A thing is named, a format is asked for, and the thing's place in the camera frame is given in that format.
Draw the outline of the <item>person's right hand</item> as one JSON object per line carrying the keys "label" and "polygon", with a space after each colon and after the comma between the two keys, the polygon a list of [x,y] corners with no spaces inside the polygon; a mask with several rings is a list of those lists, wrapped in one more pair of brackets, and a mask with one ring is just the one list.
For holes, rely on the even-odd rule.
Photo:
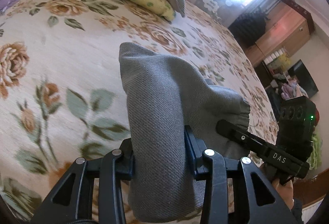
{"label": "person's right hand", "polygon": [[285,183],[285,185],[281,185],[279,179],[275,179],[272,181],[272,186],[284,200],[287,207],[291,210],[294,206],[293,182],[289,181]]}

